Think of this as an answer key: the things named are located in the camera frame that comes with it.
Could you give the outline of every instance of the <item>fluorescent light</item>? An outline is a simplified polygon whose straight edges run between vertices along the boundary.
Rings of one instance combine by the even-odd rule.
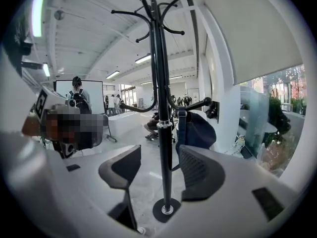
[[[175,79],[175,78],[180,78],[180,77],[183,77],[183,76],[170,77],[169,79]]]
[[[113,76],[116,76],[119,73],[118,70],[116,70],[114,73],[110,74],[106,79],[112,78]]]
[[[34,37],[42,36],[42,6],[43,0],[32,2],[32,34]]]
[[[149,59],[151,59],[151,54],[147,54],[145,57],[142,57],[142,58],[140,58],[140,59],[137,59],[137,60],[135,61],[135,63],[142,63],[142,62],[144,62],[144,61],[146,61],[146,60],[149,60]]]
[[[152,83],[152,81],[142,83],[141,85],[145,85],[145,84],[149,84],[149,83]]]
[[[46,77],[49,77],[49,76],[50,76],[49,66],[48,66],[47,63],[44,63],[44,64],[43,64],[43,71],[44,71]]]

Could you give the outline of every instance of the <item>black backpack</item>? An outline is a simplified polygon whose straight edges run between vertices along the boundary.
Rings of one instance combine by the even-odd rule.
[[[186,107],[178,111],[178,141],[176,153],[180,156],[180,145],[196,146],[209,149],[217,140],[214,128],[199,114],[186,112]],[[179,164],[172,171],[179,169]]]
[[[190,105],[190,102],[191,102],[191,98],[186,96],[184,99],[183,99],[183,103],[186,104],[187,106]]]
[[[86,100],[85,96],[82,94],[83,89],[79,90],[79,93],[73,93],[69,91],[70,98],[76,101],[76,107],[79,108],[81,114],[91,114],[91,108]]]

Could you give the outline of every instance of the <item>ceiling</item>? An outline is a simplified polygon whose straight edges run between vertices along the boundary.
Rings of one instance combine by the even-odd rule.
[[[135,42],[147,33],[146,23],[137,17],[110,13],[113,9],[134,11],[142,6],[139,0],[45,0],[44,4],[42,37],[33,38],[32,52],[25,57],[49,64],[50,78],[46,78],[42,70],[26,69],[40,85],[76,75],[82,79],[127,84],[151,80],[150,62],[135,63],[150,51],[149,39]],[[187,0],[181,0],[165,17],[167,27],[185,31],[183,36],[165,32],[171,76],[197,76],[190,16],[193,9]],[[54,17],[57,10],[64,12],[62,20]],[[144,9],[139,13],[146,15]],[[120,73],[107,80],[116,70]]]

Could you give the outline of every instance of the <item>coat rack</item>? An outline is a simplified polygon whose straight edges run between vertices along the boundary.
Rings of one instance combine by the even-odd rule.
[[[162,170],[162,182],[163,182],[163,194],[164,198],[160,199],[155,203],[153,207],[154,217],[161,222],[167,222],[169,218],[177,211],[180,207],[180,203],[171,198],[171,185],[172,185],[172,123],[169,120],[168,104],[175,110],[179,108],[174,104],[170,98],[170,84],[169,84],[169,71],[168,71],[168,60],[166,52],[166,43],[164,30],[172,34],[184,35],[184,31],[171,30],[164,25],[164,17],[168,10],[174,6],[177,7],[176,2],[179,0],[173,0],[171,3],[162,2],[157,4],[156,0],[151,0],[151,5],[148,5],[147,0],[140,0],[142,7],[135,10],[134,12],[128,11],[117,11],[112,10],[112,14],[127,14],[139,17],[143,19],[149,26],[148,33],[137,39],[136,42],[140,42],[146,38],[150,38],[150,49],[151,49],[151,67],[152,67],[152,82],[153,82],[153,95],[154,100],[151,106],[146,109],[140,109],[132,106],[128,106],[124,103],[120,104],[121,109],[129,109],[136,112],[147,112],[150,111],[158,100],[158,112],[159,112],[159,123],[158,123],[158,138],[160,145],[160,160]],[[167,5],[163,13],[161,14],[160,7]],[[137,13],[140,9],[144,8],[148,16]],[[209,106],[211,104],[211,98],[206,97],[203,101],[197,102],[186,107],[186,111],[200,108],[202,106]]]

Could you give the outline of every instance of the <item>floor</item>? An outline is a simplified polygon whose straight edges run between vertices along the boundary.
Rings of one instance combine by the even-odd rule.
[[[148,122],[152,117],[153,112],[148,112],[141,115],[142,124]],[[77,152],[73,158],[81,157],[99,152],[107,152],[127,145],[141,145],[141,167],[130,185],[130,197],[135,219],[138,226],[144,227],[147,230],[147,235],[157,233],[164,225],[157,221],[153,214],[153,205],[163,198],[162,176],[160,167],[160,153],[158,147],[158,139],[146,140],[144,136],[149,133],[143,128],[142,124],[127,132],[120,137],[117,137],[117,143],[111,139],[105,139],[99,146],[93,149],[86,149]],[[173,144],[173,166],[178,164],[178,156]],[[181,201],[181,192],[185,189],[184,177],[181,170],[172,173],[172,198],[179,202]]]

